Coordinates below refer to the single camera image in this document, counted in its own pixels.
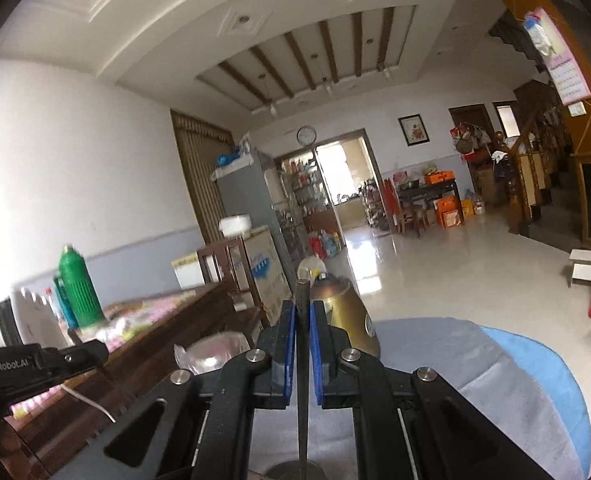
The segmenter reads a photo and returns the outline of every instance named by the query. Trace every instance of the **gold kettle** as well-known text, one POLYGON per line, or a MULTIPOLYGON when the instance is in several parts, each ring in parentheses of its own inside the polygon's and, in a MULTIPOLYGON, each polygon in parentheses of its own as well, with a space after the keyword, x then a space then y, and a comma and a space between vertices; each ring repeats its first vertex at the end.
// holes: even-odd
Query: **gold kettle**
POLYGON ((351 346, 380 357, 380 342, 365 304, 346 278, 321 274, 311 285, 311 300, 322 300, 331 308, 330 324, 347 331, 351 346))

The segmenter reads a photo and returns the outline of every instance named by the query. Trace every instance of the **kettle lid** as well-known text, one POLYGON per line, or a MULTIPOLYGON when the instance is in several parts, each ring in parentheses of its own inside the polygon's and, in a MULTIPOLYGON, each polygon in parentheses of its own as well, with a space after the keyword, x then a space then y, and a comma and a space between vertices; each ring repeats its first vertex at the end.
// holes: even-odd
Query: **kettle lid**
POLYGON ((344 294, 351 288, 351 282, 334 274, 320 274, 311 286, 312 300, 325 300, 344 294))

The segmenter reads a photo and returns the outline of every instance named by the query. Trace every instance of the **plastic bag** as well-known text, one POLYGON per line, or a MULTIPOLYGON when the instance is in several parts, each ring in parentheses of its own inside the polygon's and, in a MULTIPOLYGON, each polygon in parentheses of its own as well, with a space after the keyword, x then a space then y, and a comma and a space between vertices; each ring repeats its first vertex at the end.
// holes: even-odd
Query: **plastic bag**
POLYGON ((229 359, 249 349, 247 338, 240 332, 221 332, 205 337, 187 349, 173 345, 178 367, 195 375, 220 370, 229 359))

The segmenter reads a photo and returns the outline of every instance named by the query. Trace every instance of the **calendar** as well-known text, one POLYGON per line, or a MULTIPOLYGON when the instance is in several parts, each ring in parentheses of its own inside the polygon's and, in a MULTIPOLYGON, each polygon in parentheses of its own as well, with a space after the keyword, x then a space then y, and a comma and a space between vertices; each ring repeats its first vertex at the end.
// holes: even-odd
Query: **calendar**
POLYGON ((575 59, 569 59, 555 68, 550 68, 549 74, 565 106, 591 97, 589 86, 575 59))
POLYGON ((578 62, 546 11, 538 8, 529 12, 524 28, 542 55, 562 104, 567 106, 591 97, 578 62))

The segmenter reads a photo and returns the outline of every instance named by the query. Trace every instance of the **ceiling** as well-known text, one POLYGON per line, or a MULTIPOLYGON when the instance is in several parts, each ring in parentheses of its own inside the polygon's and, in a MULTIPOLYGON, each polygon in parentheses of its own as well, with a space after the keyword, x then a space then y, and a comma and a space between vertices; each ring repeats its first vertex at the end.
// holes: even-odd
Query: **ceiling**
POLYGON ((391 77, 389 68, 398 65, 414 12, 415 6, 369 9, 311 23, 239 52, 198 77, 251 112, 294 98, 306 105, 306 94, 325 82, 383 70, 391 77))
POLYGON ((91 73, 240 131, 272 120, 268 100, 278 104, 281 116, 324 104, 329 95, 320 85, 323 77, 334 98, 341 98, 411 82, 426 67, 461 62, 502 10, 499 0, 23 0, 0 31, 0 57, 91 73), (393 20, 377 67, 387 13, 393 20), (362 29, 357 71, 355 16, 362 29), (320 22, 328 27, 327 44, 320 22), (286 33, 302 52, 312 85, 286 33), (258 60, 254 46, 284 84, 258 60), (223 62, 258 92, 225 72, 223 62), (267 74, 264 80, 260 73, 267 74))

